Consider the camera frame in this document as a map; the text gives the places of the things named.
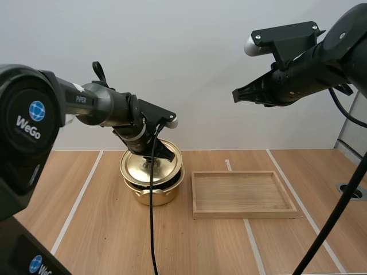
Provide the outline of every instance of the gray panel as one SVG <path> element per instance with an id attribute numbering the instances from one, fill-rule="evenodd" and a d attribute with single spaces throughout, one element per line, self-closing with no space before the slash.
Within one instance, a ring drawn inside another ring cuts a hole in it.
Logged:
<path id="1" fill-rule="evenodd" d="M 356 119 L 367 122 L 367 99 L 359 92 L 356 96 L 356 100 L 350 113 Z M 366 128 L 360 127 L 350 121 L 347 121 L 339 138 L 346 142 L 361 155 L 364 155 L 367 151 Z"/>

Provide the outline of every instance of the white stripe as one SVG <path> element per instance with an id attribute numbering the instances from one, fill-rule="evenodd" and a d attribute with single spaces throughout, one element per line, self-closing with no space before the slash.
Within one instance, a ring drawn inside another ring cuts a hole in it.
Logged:
<path id="1" fill-rule="evenodd" d="M 284 172 L 282 171 L 282 169 L 280 168 L 280 166 L 278 165 L 278 163 L 274 159 L 274 157 L 271 154 L 270 150 L 269 149 L 266 149 L 266 151 L 267 151 L 270 159 L 273 161 L 273 164 L 275 165 L 276 169 L 278 169 L 279 174 L 284 179 L 284 181 L 285 181 L 286 185 L 288 186 L 289 190 L 291 191 L 292 195 L 294 196 L 294 198 L 298 202 L 299 207 L 302 209 L 302 211 L 303 211 L 304 215 L 306 216 L 307 220 L 309 221 L 310 225 L 312 226 L 312 228 L 315 230 L 316 234 L 318 235 L 320 233 L 320 230 L 317 227 L 317 225 L 314 222 L 314 220 L 312 219 L 310 213 L 307 211 L 307 209 L 304 206 L 304 204 L 302 203 L 301 199 L 298 197 L 296 191 L 293 189 L 291 183 L 289 182 L 289 180 L 287 179 L 286 175 L 284 174 Z M 328 252 L 330 258 L 333 260 L 333 262 L 335 263 L 335 265 L 339 269 L 339 271 L 341 273 L 346 273 L 346 270 L 344 269 L 344 267 L 342 266 L 342 264 L 340 263 L 339 259 L 337 258 L 337 256 L 335 255 L 335 253 L 333 252 L 333 250 L 331 249 L 330 245 L 327 243 L 326 240 L 323 242 L 323 245 L 324 245 L 326 251 Z"/>
<path id="2" fill-rule="evenodd" d="M 52 246 L 52 249 L 51 249 L 51 254 L 52 255 L 55 255 L 55 253 L 56 253 L 56 251 L 58 249 L 58 246 L 60 245 L 61 241 L 63 240 L 63 237 L 65 235 L 65 232 L 67 231 L 67 229 L 69 227 L 69 224 L 70 224 L 70 222 L 71 222 L 71 220 L 72 220 L 72 218 L 73 218 L 73 216 L 75 214 L 75 211 L 78 208 L 78 205 L 79 205 L 79 203 L 80 203 L 80 201 L 81 201 L 81 199 L 82 199 L 82 197 L 84 195 L 84 192 L 87 189 L 87 187 L 89 185 L 89 182 L 91 181 L 91 179 L 93 177 L 94 171 L 96 171 L 96 168 L 98 166 L 99 160 L 101 159 L 102 155 L 103 155 L 103 151 L 100 151 L 99 154 L 98 154 L 98 157 L 96 159 L 96 162 L 94 163 L 94 165 L 92 167 L 91 172 L 89 173 L 87 179 L 85 180 L 84 185 L 81 188 L 81 190 L 79 192 L 79 195 L 76 198 L 76 201 L 75 201 L 73 207 L 71 208 L 71 211 L 70 211 L 70 213 L 68 215 L 67 220 L 65 221 L 65 223 L 63 225 L 63 228 L 61 229 L 61 231 L 60 231 L 60 233 L 59 233 L 59 235 L 58 235 L 58 237 L 57 237 L 54 245 Z"/>
<path id="3" fill-rule="evenodd" d="M 232 171 L 231 163 L 229 162 L 229 159 L 225 160 L 225 163 L 227 164 L 228 171 Z M 255 237 L 252 234 L 251 225 L 248 222 L 248 219 L 243 219 L 247 231 L 248 239 L 250 240 L 253 256 L 255 257 L 255 261 L 257 264 L 257 269 L 259 270 L 260 275 L 266 275 L 263 261 L 261 260 L 259 249 L 257 248 Z"/>
<path id="4" fill-rule="evenodd" d="M 229 162 L 229 159 L 226 159 L 225 160 L 225 163 L 227 164 L 228 171 L 231 171 L 232 170 L 232 167 L 231 167 L 231 163 Z"/>

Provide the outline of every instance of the robotic arm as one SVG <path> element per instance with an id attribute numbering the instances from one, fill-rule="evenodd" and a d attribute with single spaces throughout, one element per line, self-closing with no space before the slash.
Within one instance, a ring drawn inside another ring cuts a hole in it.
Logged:
<path id="1" fill-rule="evenodd" d="M 87 125 L 112 127 L 133 154 L 146 158 L 157 126 L 177 126 L 175 113 L 116 92 L 100 64 L 93 68 L 99 81 L 80 86 L 52 72 L 0 66 L 0 221 L 28 205 L 66 113 Z M 172 161 L 174 154 L 157 142 L 155 156 Z"/>
<path id="2" fill-rule="evenodd" d="M 317 44 L 315 22 L 255 30 L 245 44 L 247 55 L 272 53 L 271 70 L 233 91 L 235 102 L 266 107 L 288 106 L 313 93 L 335 87 L 351 95 L 353 83 L 367 97 L 367 4 L 344 14 Z"/>

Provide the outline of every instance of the wego logo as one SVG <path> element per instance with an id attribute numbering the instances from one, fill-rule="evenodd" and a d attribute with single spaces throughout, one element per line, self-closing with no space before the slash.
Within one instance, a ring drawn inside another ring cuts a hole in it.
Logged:
<path id="1" fill-rule="evenodd" d="M 37 255 L 33 258 L 29 265 L 29 272 L 40 275 L 51 275 L 52 271 L 47 270 L 47 266 L 42 264 L 42 256 Z"/>
<path id="2" fill-rule="evenodd" d="M 23 131 L 25 131 L 27 134 L 34 137 L 35 139 L 40 139 L 41 134 L 37 132 L 37 127 L 29 126 L 28 121 L 25 120 L 23 117 L 18 116 L 17 126 L 21 127 Z"/>

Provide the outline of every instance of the black robotic arm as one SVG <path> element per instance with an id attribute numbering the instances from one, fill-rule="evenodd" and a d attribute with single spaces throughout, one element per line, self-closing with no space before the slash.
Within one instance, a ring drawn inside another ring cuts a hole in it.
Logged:
<path id="1" fill-rule="evenodd" d="M 28 205 L 65 114 L 87 125 L 112 127 L 133 154 L 146 158 L 151 157 L 156 128 L 177 126 L 175 113 L 116 92 L 108 87 L 100 64 L 93 67 L 100 80 L 80 86 L 52 72 L 0 66 L 0 221 Z M 155 156 L 174 158 L 159 140 Z"/>

